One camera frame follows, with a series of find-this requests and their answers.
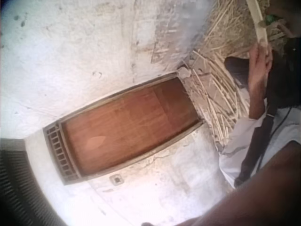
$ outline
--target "wooden door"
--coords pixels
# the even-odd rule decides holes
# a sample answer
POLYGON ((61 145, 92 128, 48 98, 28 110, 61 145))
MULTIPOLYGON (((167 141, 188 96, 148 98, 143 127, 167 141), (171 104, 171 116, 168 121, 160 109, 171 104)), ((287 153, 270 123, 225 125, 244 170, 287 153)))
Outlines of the wooden door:
POLYGON ((82 176, 109 169, 179 135, 198 115, 178 78, 127 92, 62 123, 82 176))

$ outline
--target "dark fabric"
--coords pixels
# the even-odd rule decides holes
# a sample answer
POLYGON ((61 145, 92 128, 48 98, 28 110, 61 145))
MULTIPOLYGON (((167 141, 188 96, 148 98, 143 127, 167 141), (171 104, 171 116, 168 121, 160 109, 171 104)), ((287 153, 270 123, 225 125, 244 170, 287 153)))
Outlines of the dark fabric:
MULTIPOLYGON (((300 105, 300 38, 290 39, 285 46, 285 56, 281 58, 273 51, 273 66, 269 73, 266 97, 268 100, 267 116, 261 127, 255 128, 246 158, 242 162, 241 172, 235 179, 238 187, 247 181, 260 156, 264 155, 270 141, 274 116, 278 108, 300 105)), ((249 60, 228 57, 225 67, 234 79, 243 87, 248 85, 249 60)))
POLYGON ((267 110, 267 116, 262 121, 262 125, 255 128, 249 150, 241 164, 240 174, 234 181, 235 187, 240 186, 250 178, 258 159, 267 149, 269 145, 269 135, 272 131, 276 112, 277 107, 270 105, 267 110))

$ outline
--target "black cable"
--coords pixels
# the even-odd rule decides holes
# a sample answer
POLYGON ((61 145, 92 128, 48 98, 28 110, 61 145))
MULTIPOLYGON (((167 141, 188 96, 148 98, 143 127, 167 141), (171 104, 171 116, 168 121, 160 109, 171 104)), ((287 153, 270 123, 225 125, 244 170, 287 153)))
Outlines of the black cable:
MULTIPOLYGON (((284 119, 279 123, 279 125, 274 129, 274 131, 272 132, 271 136, 269 137, 269 140, 272 139, 272 137, 274 136, 274 134, 276 133, 276 131, 280 128, 280 126, 285 122, 285 120, 287 119, 288 115, 290 114, 291 110, 292 110, 293 107, 290 107, 290 109, 288 110, 288 112, 286 113, 286 116, 284 117, 284 119)), ((260 156, 260 160, 259 160, 259 163, 258 163, 258 166, 257 166, 257 169, 256 169, 256 173, 260 170, 260 166, 261 166, 261 163, 262 163, 262 160, 263 160, 263 157, 264 157, 264 154, 265 154, 265 150, 264 152, 261 154, 260 156)))

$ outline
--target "white shirt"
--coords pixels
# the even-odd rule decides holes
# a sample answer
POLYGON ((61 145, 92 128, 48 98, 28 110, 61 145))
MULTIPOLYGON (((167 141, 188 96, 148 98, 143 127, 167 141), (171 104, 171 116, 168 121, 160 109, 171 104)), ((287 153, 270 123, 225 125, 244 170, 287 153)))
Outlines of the white shirt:
MULTIPOLYGON (((289 108, 278 109, 274 118, 272 132, 283 121, 288 111, 289 108)), ((258 120, 249 118, 239 119, 230 136, 229 143, 220 154, 220 169, 233 188, 234 181, 240 174, 241 163, 248 152, 254 129, 261 126, 264 118, 265 114, 258 120)), ((301 144, 300 108, 292 108, 287 119, 273 135, 262 159, 261 168, 290 141, 296 141, 301 144)), ((251 176, 256 173, 258 162, 251 176)))

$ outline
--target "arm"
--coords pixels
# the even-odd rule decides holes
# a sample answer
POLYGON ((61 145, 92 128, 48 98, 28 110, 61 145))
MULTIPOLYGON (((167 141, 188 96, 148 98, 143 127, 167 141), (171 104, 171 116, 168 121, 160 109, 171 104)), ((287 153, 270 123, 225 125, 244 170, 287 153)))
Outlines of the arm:
POLYGON ((192 226, 292 225, 300 217, 300 149, 300 144, 288 143, 192 226))
POLYGON ((265 112, 265 92, 269 72, 272 68, 273 54, 271 46, 268 50, 255 43, 250 49, 249 66, 249 93, 250 93, 250 119, 259 119, 265 112))

